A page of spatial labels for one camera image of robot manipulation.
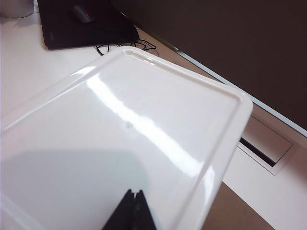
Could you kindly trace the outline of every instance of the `mouse pad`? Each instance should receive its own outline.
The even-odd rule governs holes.
[[[109,0],[38,0],[43,36],[48,49],[132,42],[134,25]],[[94,21],[82,23],[73,7],[84,9]]]

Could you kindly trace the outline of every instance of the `desk surface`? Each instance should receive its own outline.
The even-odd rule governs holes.
[[[1,116],[99,57],[93,47],[48,51],[39,14],[1,18]],[[211,77],[208,73],[139,30],[158,47],[160,57]],[[278,230],[307,229],[307,154],[301,149],[273,176],[240,149],[223,181]]]

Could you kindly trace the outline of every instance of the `computer mouse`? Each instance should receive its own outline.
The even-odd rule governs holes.
[[[72,12],[81,23],[90,23],[95,21],[95,19],[81,6],[74,5],[72,7]]]

